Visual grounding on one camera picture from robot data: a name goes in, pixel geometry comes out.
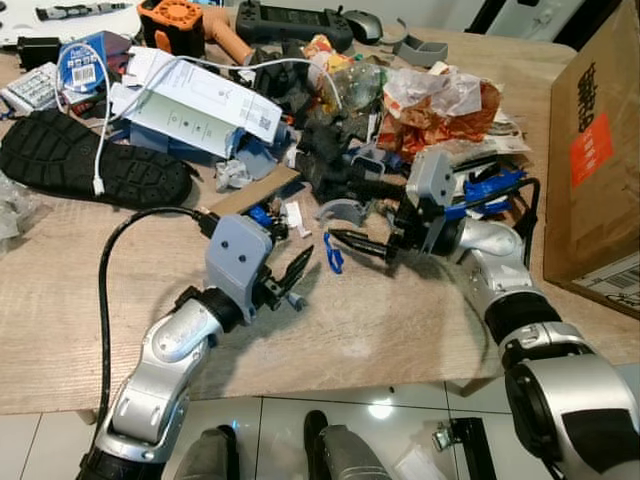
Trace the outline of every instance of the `white cable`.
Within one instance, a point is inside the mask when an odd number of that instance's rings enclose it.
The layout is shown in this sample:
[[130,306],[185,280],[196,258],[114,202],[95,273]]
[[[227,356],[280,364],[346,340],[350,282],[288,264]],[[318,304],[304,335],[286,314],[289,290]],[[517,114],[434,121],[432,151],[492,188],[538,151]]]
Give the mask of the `white cable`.
[[102,74],[104,75],[104,83],[106,85],[107,91],[107,105],[105,107],[105,116],[104,121],[102,122],[102,131],[100,132],[100,140],[98,141],[98,150],[96,151],[96,157],[93,162],[93,193],[96,197],[99,197],[104,193],[104,182],[102,181],[102,177],[100,176],[100,157],[102,157],[102,149],[104,147],[104,143],[107,137],[107,125],[109,123],[109,117],[111,116],[111,82],[109,82],[109,72],[107,70],[106,65],[102,61],[100,54],[96,52],[96,50],[86,43],[74,43],[69,45],[65,49],[60,52],[60,56],[58,57],[58,63],[56,65],[57,75],[56,75],[56,85],[55,85],[55,97],[56,103],[58,104],[58,109],[65,113],[62,105],[60,104],[60,62],[64,58],[64,55],[71,50],[72,48],[81,47],[87,50],[91,55],[95,56],[100,68],[102,69]]
[[178,62],[179,60],[187,60],[194,63],[201,63],[203,65],[209,65],[211,67],[216,67],[222,70],[225,70],[225,69],[226,70],[257,70],[259,68],[270,67],[271,65],[279,65],[281,63],[289,63],[289,62],[306,63],[315,68],[318,68],[322,72],[322,74],[327,78],[327,80],[329,81],[329,85],[331,85],[333,95],[336,98],[336,104],[338,105],[338,109],[342,110],[342,101],[340,100],[340,94],[338,93],[338,88],[336,87],[336,84],[334,83],[333,78],[331,78],[331,75],[329,75],[329,72],[327,72],[320,65],[313,63],[311,60],[307,60],[304,58],[278,58],[277,60],[269,60],[268,62],[258,63],[256,65],[237,66],[237,65],[223,65],[220,63],[210,62],[208,60],[202,60],[200,58],[189,57],[187,55],[180,55],[178,57],[174,57],[171,60],[165,62],[158,70],[156,70],[156,72],[154,72],[154,74],[151,75],[151,78],[143,85],[143,87],[140,90],[138,90],[136,95],[131,99],[131,101],[127,104],[127,106],[124,107],[120,113],[113,116],[109,121],[113,122],[114,120],[117,120],[118,118],[126,114],[131,109],[131,107],[138,102],[140,97],[149,89],[149,86],[156,79],[156,77],[158,77],[158,75],[162,73],[162,76],[160,77],[160,79],[162,79],[162,77],[164,77],[164,75],[166,75],[166,73],[169,71],[168,67]]

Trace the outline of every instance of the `sticker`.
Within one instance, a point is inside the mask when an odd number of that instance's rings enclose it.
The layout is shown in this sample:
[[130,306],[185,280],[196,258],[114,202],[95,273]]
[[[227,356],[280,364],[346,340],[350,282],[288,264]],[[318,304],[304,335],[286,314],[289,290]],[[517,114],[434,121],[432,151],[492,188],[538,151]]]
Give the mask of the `sticker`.
[[602,113],[571,144],[571,186],[576,188],[611,156],[609,118]]
[[611,263],[573,283],[640,312],[640,253]]
[[81,87],[88,83],[93,83],[96,81],[96,67],[93,63],[90,63],[83,67],[72,68],[71,77],[74,87]]

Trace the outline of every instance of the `plastic packaging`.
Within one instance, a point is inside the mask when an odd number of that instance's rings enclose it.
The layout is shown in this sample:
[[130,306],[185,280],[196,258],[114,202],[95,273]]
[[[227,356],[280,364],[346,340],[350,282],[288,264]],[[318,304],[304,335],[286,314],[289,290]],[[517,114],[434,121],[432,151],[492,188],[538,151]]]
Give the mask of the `plastic packaging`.
[[384,78],[381,67],[366,62],[357,62],[333,75],[344,108],[349,112],[362,110],[379,98]]
[[9,250],[12,238],[19,237],[33,225],[39,205],[26,188],[0,172],[0,257]]

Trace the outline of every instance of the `white tile floor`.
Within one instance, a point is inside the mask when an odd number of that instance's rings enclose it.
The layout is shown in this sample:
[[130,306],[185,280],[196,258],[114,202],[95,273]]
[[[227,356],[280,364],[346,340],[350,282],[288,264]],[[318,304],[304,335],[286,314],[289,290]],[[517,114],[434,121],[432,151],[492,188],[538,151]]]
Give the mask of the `white tile floor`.
[[[640,398],[640,364],[620,367]],[[346,424],[378,455],[394,480],[399,460],[424,449],[447,480],[469,478],[459,448],[433,452],[430,435],[449,417],[481,417],[485,424],[498,480],[549,478],[543,467],[520,446],[502,381],[461,398],[454,392],[465,382],[343,390],[279,397],[195,402],[189,408],[178,445],[163,479],[169,480],[182,456],[202,430],[220,424],[236,429],[243,479],[302,480],[307,477],[302,442],[305,414],[321,409],[331,423]],[[75,413],[0,416],[0,478],[2,480],[72,480],[86,451],[93,427]]]

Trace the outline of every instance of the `small box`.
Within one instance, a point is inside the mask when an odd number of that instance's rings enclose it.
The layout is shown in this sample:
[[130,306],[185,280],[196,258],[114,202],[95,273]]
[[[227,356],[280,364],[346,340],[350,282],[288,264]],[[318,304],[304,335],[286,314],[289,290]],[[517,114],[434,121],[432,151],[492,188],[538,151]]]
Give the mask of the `small box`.
[[623,0],[551,91],[544,278],[640,319],[640,43]]

